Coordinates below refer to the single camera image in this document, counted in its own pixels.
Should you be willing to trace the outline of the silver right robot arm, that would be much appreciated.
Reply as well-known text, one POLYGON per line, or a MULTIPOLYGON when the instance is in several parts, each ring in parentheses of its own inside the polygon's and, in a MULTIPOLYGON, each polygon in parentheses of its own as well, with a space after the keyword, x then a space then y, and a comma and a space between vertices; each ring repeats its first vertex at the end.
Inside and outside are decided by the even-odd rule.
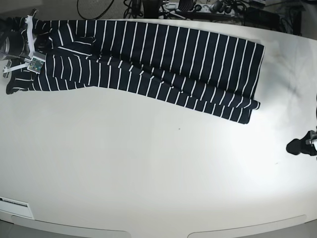
MULTIPOLYGON (((0 20, 0 59, 11 60, 26 58, 29 55, 27 38, 28 24, 25 18, 8 17, 0 20)), ((48 37, 51 33, 49 22, 33 19, 32 35, 35 50, 42 52, 47 47, 48 37)))

